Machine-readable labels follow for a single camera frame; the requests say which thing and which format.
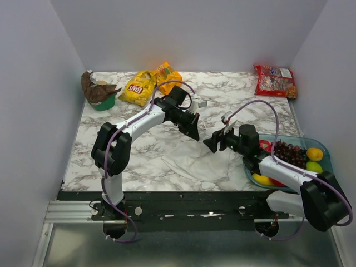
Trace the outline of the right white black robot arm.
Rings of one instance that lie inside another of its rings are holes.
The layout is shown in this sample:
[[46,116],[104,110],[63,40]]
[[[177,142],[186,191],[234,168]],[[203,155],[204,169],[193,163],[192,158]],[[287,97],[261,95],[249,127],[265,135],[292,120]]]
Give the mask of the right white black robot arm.
[[203,143],[215,153],[231,149],[243,157],[250,171],[284,184],[293,193],[276,191],[256,203],[263,218],[283,212],[305,218],[315,229],[325,232],[332,226],[347,226],[353,221],[352,207],[335,176],[327,171],[307,171],[272,156],[259,145],[259,134],[252,125],[242,125],[234,133],[225,127]]

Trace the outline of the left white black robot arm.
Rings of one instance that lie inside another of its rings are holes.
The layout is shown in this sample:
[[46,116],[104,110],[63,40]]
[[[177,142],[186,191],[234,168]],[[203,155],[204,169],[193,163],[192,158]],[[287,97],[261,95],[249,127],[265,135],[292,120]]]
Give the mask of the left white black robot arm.
[[112,220],[124,215],[122,202],[122,173],[131,155],[132,144],[151,128],[164,122],[171,122],[179,132],[198,141],[200,139],[197,109],[205,107],[197,94],[186,92],[174,86],[164,97],[151,100],[148,107],[128,120],[117,124],[104,123],[97,133],[91,157],[102,173],[102,199],[107,203],[104,213]]

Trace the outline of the white cloth garment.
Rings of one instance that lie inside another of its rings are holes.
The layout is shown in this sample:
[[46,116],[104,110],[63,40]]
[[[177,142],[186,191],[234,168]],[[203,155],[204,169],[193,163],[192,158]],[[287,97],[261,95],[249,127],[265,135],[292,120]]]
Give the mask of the white cloth garment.
[[161,159],[178,175],[202,182],[216,182],[228,176],[232,152],[228,150],[216,153],[203,143],[211,137],[214,128],[206,127],[204,121],[198,124],[199,140],[188,140],[164,154]]

